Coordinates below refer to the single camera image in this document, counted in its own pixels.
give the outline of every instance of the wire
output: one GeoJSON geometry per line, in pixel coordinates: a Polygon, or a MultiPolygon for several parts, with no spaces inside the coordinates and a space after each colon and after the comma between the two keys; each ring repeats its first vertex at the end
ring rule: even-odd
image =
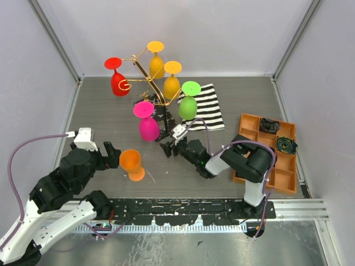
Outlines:
{"type": "Polygon", "coordinates": [[[16,200],[18,202],[18,207],[20,209],[20,221],[18,222],[18,224],[16,225],[16,227],[14,228],[14,230],[9,234],[9,236],[5,239],[5,241],[0,245],[0,250],[2,250],[5,245],[12,239],[12,237],[16,234],[16,232],[18,231],[18,229],[20,228],[21,224],[23,223],[23,218],[24,218],[24,208],[23,208],[23,204],[21,201],[21,197],[18,194],[18,191],[16,189],[15,183],[13,182],[13,178],[12,178],[12,160],[16,154],[16,152],[21,149],[23,146],[25,146],[26,144],[29,144],[30,142],[36,141],[36,140],[45,140],[45,139],[54,139],[57,137],[67,137],[68,134],[60,134],[60,135],[48,135],[48,136],[42,136],[42,137],[35,137],[33,139],[29,139],[23,143],[21,143],[20,145],[18,145],[10,154],[8,163],[7,163],[7,175],[9,178],[9,183],[11,186],[11,189],[16,197],[16,200]]]}
{"type": "Polygon", "coordinates": [[[265,213],[266,213],[266,205],[267,205],[267,202],[268,202],[268,199],[270,198],[271,196],[271,193],[272,191],[274,190],[275,188],[273,187],[267,194],[266,198],[265,198],[265,205],[264,205],[264,209],[262,210],[262,215],[261,215],[261,221],[260,221],[260,225],[259,225],[259,228],[258,230],[256,231],[255,235],[254,235],[254,239],[257,238],[257,236],[259,235],[259,232],[261,230],[261,227],[264,226],[266,220],[265,220],[265,213]]]}
{"type": "Polygon", "coordinates": [[[112,210],[112,211],[111,211],[111,217],[110,217],[110,219],[109,219],[109,224],[110,224],[110,226],[112,226],[111,221],[113,220],[114,213],[115,213],[115,211],[112,210]]]}
{"type": "Polygon", "coordinates": [[[242,223],[248,221],[249,219],[251,219],[251,217],[244,219],[240,224],[242,224],[242,223]]]}
{"type": "Polygon", "coordinates": [[[200,118],[200,117],[193,119],[193,121],[191,122],[191,124],[188,125],[188,126],[186,127],[186,129],[185,129],[179,136],[177,136],[177,137],[180,137],[180,136],[182,136],[184,133],[186,133],[187,130],[189,130],[189,128],[192,127],[192,125],[193,125],[196,121],[202,121],[202,123],[204,123],[204,125],[205,125],[205,128],[206,128],[206,135],[207,135],[207,149],[208,149],[208,151],[209,151],[209,154],[212,154],[212,153],[211,153],[211,142],[210,142],[210,136],[209,136],[209,129],[208,129],[208,127],[207,127],[207,124],[206,124],[205,120],[203,120],[203,119],[200,118]]]}
{"type": "MultiPolygon", "coordinates": [[[[101,234],[99,234],[93,227],[91,227],[89,224],[87,223],[84,223],[85,226],[87,226],[91,231],[94,232],[94,234],[97,235],[97,238],[100,237],[100,238],[109,238],[109,237],[112,237],[115,233],[117,233],[118,231],[120,231],[123,226],[125,225],[125,223],[121,224],[115,231],[113,231],[111,234],[107,235],[107,236],[103,236],[101,234]]],[[[79,244],[77,244],[75,247],[73,248],[70,248],[70,249],[67,249],[67,250],[59,250],[59,249],[55,249],[55,248],[51,248],[50,250],[51,251],[54,251],[54,252],[58,252],[58,253],[66,253],[66,252],[71,252],[71,251],[74,251],[78,248],[80,248],[81,246],[85,245],[86,243],[92,241],[92,240],[96,240],[97,238],[91,238],[91,239],[87,239],[79,244]]]]}
{"type": "Polygon", "coordinates": [[[120,231],[120,230],[123,228],[123,226],[124,226],[125,224],[126,224],[126,223],[121,224],[115,231],[113,231],[112,233],[108,234],[107,236],[103,236],[102,234],[98,233],[91,225],[89,225],[88,223],[84,223],[85,226],[89,227],[89,229],[90,229],[91,231],[93,231],[94,234],[96,234],[96,235],[97,235],[98,237],[100,237],[100,238],[110,238],[110,237],[114,236],[115,233],[117,233],[118,231],[120,231]]]}

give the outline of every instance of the orange tray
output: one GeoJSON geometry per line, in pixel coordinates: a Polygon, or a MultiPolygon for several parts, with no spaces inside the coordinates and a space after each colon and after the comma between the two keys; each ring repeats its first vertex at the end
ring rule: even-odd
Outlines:
{"type": "MultiPolygon", "coordinates": [[[[248,139],[261,142],[272,147],[277,153],[276,166],[273,167],[269,181],[266,184],[267,189],[275,188],[275,191],[292,195],[297,192],[297,174],[296,174],[296,155],[285,154],[276,150],[277,137],[289,137],[296,141],[296,125],[280,120],[280,130],[276,135],[259,131],[259,122],[261,116],[242,114],[239,123],[239,134],[248,139]]],[[[244,178],[237,177],[236,171],[233,171],[232,180],[244,183],[244,178]]]]}

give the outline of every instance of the gray table surface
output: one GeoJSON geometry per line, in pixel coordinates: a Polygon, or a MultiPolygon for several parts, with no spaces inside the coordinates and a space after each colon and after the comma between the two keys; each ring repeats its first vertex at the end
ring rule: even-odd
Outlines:
{"type": "MultiPolygon", "coordinates": [[[[221,145],[232,140],[238,130],[240,115],[243,112],[281,119],[274,89],[268,77],[194,77],[179,78],[179,80],[181,83],[194,80],[200,85],[213,83],[215,86],[225,130],[210,131],[213,151],[219,150],[221,145]]],[[[160,88],[163,88],[163,82],[163,80],[157,81],[160,88]]],[[[133,103],[140,99],[137,94],[141,94],[148,88],[147,83],[133,83],[131,92],[120,98],[113,95],[110,78],[84,79],[70,130],[77,130],[79,127],[93,128],[94,140],[102,150],[104,150],[103,141],[111,141],[116,149],[122,151],[138,150],[143,158],[146,175],[142,181],[133,182],[120,167],[114,170],[97,171],[80,197],[92,190],[102,190],[110,198],[241,198],[244,194],[244,185],[231,181],[231,170],[225,170],[219,176],[206,180],[181,156],[166,158],[158,143],[141,139],[138,132],[139,119],[133,114],[133,103]]],[[[176,101],[168,109],[174,118],[181,122],[176,101]]],[[[203,145],[207,145],[205,131],[190,132],[187,138],[200,139],[203,145]]],[[[67,140],[63,154],[69,152],[69,144],[70,140],[67,140]]],[[[293,196],[273,193],[272,197],[300,198],[302,192],[298,185],[297,193],[293,196]]]]}
{"type": "Polygon", "coordinates": [[[256,241],[243,233],[118,233],[105,241],[68,234],[39,266],[323,266],[327,265],[315,223],[268,222],[256,241]]]}

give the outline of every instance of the striped cloth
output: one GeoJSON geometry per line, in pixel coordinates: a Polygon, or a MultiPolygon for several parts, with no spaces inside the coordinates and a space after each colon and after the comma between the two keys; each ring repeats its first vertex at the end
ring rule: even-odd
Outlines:
{"type": "MultiPolygon", "coordinates": [[[[180,93],[177,103],[180,104],[181,100],[185,97],[183,92],[180,93]]],[[[195,118],[200,117],[205,120],[208,130],[223,130],[224,123],[221,114],[221,109],[218,103],[215,88],[213,84],[208,84],[201,87],[199,95],[194,96],[197,102],[197,115],[195,118]]],[[[192,120],[182,120],[184,126],[189,126],[192,120]]],[[[191,131],[206,130],[202,121],[196,121],[189,128],[191,131]]]]}

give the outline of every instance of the metal frame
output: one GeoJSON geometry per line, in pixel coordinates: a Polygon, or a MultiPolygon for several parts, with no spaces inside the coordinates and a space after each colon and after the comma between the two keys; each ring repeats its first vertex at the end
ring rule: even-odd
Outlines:
{"type": "MultiPolygon", "coordinates": [[[[79,91],[82,86],[82,83],[83,83],[83,80],[77,82],[77,85],[75,86],[75,91],[74,91],[72,99],[70,101],[69,110],[66,115],[66,119],[64,122],[64,127],[63,127],[62,132],[69,131],[70,122],[72,121],[75,105],[77,103],[77,99],[78,99],[78,95],[79,95],[79,91]]],[[[64,145],[65,145],[65,140],[66,140],[65,137],[62,137],[59,139],[59,143],[58,143],[57,149],[54,154],[52,169],[55,169],[59,166],[60,158],[62,156],[62,152],[63,152],[64,145]]]]}
{"type": "Polygon", "coordinates": [[[55,33],[53,27],[51,26],[47,16],[44,14],[43,9],[37,0],[27,0],[29,5],[32,7],[33,12],[36,14],[39,22],[42,24],[44,30],[47,32],[49,39],[52,41],[55,49],[59,53],[60,57],[63,59],[64,64],[67,66],[71,75],[76,82],[82,80],[80,73],[78,73],[72,64],[72,61],[69,59],[67,52],[63,48],[57,34],[55,33]]]}
{"type": "MultiPolygon", "coordinates": [[[[43,10],[41,9],[39,3],[37,0],[27,0],[28,3],[31,5],[32,9],[34,10],[35,14],[37,15],[39,21],[42,23],[44,29],[48,33],[49,38],[53,42],[56,50],[58,51],[59,55],[62,57],[65,65],[68,67],[70,73],[72,74],[73,78],[77,81],[77,87],[76,90],[73,94],[72,102],[70,105],[70,108],[68,110],[68,115],[67,119],[64,125],[64,131],[67,131],[69,129],[70,121],[72,119],[72,115],[74,112],[74,107],[75,103],[77,101],[78,93],[80,86],[82,84],[82,78],[79,73],[75,70],[75,67],[73,66],[72,62],[70,61],[68,54],[65,52],[62,44],[60,43],[55,31],[53,30],[50,22],[48,21],[48,18],[44,14],[43,10]]],[[[282,97],[282,93],[280,90],[280,86],[278,84],[278,78],[280,77],[280,74],[282,73],[286,63],[288,62],[289,58],[291,57],[295,47],[299,43],[301,37],[303,36],[305,30],[307,29],[311,19],[314,17],[315,13],[317,12],[319,6],[323,0],[312,0],[310,6],[308,7],[308,10],[303,17],[299,27],[296,30],[295,35],[293,36],[288,48],[286,49],[274,75],[271,77],[271,82],[273,83],[273,86],[275,88],[275,93],[277,97],[277,101],[280,105],[280,112],[282,115],[282,118],[284,121],[288,121],[288,115],[287,115],[287,110],[285,107],[285,102],[282,97]]],[[[61,140],[58,149],[55,154],[55,158],[53,161],[53,168],[55,168],[59,164],[60,156],[63,151],[65,140],[61,140]]],[[[302,157],[297,155],[297,177],[301,185],[306,186],[306,179],[305,179],[305,173],[303,171],[303,167],[301,164],[302,157]]],[[[326,208],[324,206],[324,203],[321,199],[273,199],[272,200],[274,205],[275,205],[275,211],[277,214],[276,219],[269,219],[270,222],[272,221],[315,221],[316,227],[318,230],[319,238],[321,240],[321,244],[324,250],[324,253],[326,255],[326,259],[328,261],[329,265],[341,265],[339,262],[339,256],[336,252],[336,249],[334,247],[334,242],[332,238],[332,230],[331,226],[329,223],[329,217],[326,211],[326,208]]],[[[57,214],[54,216],[54,219],[60,218],[62,215],[70,212],[72,208],[74,208],[77,204],[79,204],[79,201],[71,201],[68,202],[63,206],[63,208],[57,212],[57,214]]],[[[172,232],[172,231],[177,231],[175,229],[168,229],[166,227],[164,228],[158,228],[157,226],[126,226],[124,230],[122,230],[120,233],[149,233],[149,232],[172,232]]],[[[233,228],[231,226],[229,227],[222,227],[222,228],[204,228],[203,226],[196,225],[195,227],[190,230],[192,231],[198,231],[200,232],[201,230],[210,230],[211,232],[217,231],[217,232],[240,232],[242,228],[240,226],[237,226],[236,228],[233,228]]],[[[87,229],[84,226],[78,227],[74,233],[87,233],[87,229]]]]}
{"type": "Polygon", "coordinates": [[[308,25],[310,24],[312,18],[315,16],[315,14],[322,2],[323,2],[323,0],[312,0],[310,6],[308,7],[306,14],[303,16],[303,18],[301,20],[301,24],[298,26],[290,44],[288,45],[285,53],[283,54],[283,57],[282,57],[280,63],[278,64],[278,66],[276,68],[274,75],[272,76],[275,80],[277,80],[278,77],[280,76],[288,59],[292,55],[298,42],[301,40],[305,30],[307,29],[308,25]]]}

